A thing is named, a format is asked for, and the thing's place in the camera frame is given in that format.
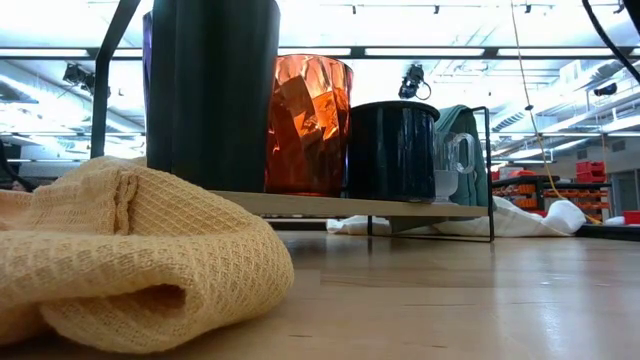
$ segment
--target mug handle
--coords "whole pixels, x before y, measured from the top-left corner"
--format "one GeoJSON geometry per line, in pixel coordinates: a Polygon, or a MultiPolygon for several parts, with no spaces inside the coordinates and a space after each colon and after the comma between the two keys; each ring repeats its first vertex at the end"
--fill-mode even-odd
{"type": "Polygon", "coordinates": [[[456,149],[456,153],[459,154],[460,151],[460,143],[463,140],[467,140],[467,167],[464,167],[464,165],[462,165],[460,163],[460,157],[458,156],[458,162],[456,163],[455,167],[456,170],[459,173],[462,174],[468,174],[470,172],[473,171],[473,169],[475,168],[475,151],[474,151],[474,143],[475,140],[473,139],[473,136],[466,134],[466,133],[462,133],[462,134],[457,134],[455,138],[453,138],[453,140],[451,141],[452,145],[455,147],[456,149]]]}

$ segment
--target yellow towel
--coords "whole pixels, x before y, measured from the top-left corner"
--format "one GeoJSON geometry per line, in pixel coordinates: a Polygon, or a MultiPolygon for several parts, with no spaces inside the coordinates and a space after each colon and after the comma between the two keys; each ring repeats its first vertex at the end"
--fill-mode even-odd
{"type": "Polygon", "coordinates": [[[55,329],[148,353],[261,315],[293,282],[286,248],[240,206],[134,162],[87,162],[0,192],[0,345],[55,329]]]}

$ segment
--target orange glass vase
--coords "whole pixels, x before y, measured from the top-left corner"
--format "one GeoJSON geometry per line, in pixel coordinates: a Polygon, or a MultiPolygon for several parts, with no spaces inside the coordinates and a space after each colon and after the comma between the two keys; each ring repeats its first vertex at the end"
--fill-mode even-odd
{"type": "Polygon", "coordinates": [[[316,55],[280,56],[267,135],[267,192],[339,196],[353,71],[316,55]]]}

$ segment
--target clear glass mug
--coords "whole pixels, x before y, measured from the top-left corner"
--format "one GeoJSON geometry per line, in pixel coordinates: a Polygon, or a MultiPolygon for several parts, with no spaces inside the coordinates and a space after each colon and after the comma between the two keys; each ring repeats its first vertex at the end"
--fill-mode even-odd
{"type": "Polygon", "coordinates": [[[475,166],[475,140],[462,133],[437,133],[434,143],[434,169],[436,202],[450,202],[449,197],[458,190],[458,174],[469,174],[475,166]],[[467,165],[460,162],[460,145],[467,142],[467,165]]]}

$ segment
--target green cloth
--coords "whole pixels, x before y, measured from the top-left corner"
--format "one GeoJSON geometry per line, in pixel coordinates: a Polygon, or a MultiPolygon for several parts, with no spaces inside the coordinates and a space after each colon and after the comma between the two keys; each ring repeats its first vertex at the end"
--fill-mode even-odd
{"type": "MultiPolygon", "coordinates": [[[[440,110],[440,119],[436,121],[436,132],[467,133],[475,141],[475,170],[469,174],[458,174],[458,190],[451,196],[451,201],[460,205],[487,206],[487,168],[482,156],[482,145],[478,138],[476,119],[469,108],[457,105],[440,110]]],[[[460,162],[467,164],[467,143],[460,144],[460,162]]]]}

